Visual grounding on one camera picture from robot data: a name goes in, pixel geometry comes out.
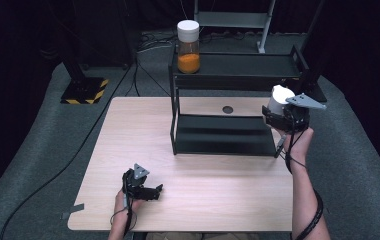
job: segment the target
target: white cylinder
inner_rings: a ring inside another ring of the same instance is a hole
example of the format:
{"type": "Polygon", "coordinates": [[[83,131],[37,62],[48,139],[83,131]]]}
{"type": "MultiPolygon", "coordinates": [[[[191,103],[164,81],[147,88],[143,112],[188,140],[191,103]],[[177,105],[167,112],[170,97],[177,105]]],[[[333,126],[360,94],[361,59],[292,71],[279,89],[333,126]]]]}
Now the white cylinder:
{"type": "Polygon", "coordinates": [[[195,42],[199,39],[199,23],[184,20],[177,24],[178,39],[182,42],[195,42]]]}
{"type": "Polygon", "coordinates": [[[272,96],[268,102],[268,109],[275,114],[284,115],[283,107],[288,104],[287,98],[294,97],[292,90],[276,85],[272,88],[272,96]]]}

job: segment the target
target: yellow black striped tape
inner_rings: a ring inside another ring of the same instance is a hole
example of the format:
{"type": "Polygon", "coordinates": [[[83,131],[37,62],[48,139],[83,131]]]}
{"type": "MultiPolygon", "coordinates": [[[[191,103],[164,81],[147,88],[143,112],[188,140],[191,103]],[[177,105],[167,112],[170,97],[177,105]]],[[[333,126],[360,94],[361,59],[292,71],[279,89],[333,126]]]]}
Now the yellow black striped tape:
{"type": "Polygon", "coordinates": [[[108,85],[109,80],[105,79],[103,82],[100,84],[100,89],[97,92],[97,94],[94,96],[92,99],[62,99],[61,103],[66,103],[66,104],[94,104],[98,103],[100,99],[103,96],[103,93],[105,92],[106,85],[108,85]]]}

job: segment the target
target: white jar lid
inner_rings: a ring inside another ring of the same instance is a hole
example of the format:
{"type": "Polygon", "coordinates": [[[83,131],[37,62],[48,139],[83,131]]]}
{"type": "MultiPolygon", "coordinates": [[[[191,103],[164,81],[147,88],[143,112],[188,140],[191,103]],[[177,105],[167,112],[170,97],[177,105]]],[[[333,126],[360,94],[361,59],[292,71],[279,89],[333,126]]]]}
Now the white jar lid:
{"type": "Polygon", "coordinates": [[[177,24],[178,39],[182,42],[195,42],[199,39],[199,23],[184,20],[177,24]]]}

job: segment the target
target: plastic jar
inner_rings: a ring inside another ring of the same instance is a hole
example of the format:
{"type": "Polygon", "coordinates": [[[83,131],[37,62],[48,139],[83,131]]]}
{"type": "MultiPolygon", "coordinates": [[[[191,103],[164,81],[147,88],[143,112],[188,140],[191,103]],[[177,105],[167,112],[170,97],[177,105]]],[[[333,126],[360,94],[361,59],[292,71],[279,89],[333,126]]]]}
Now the plastic jar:
{"type": "Polygon", "coordinates": [[[178,69],[183,73],[195,73],[200,68],[199,23],[184,20],[177,24],[178,69]]]}

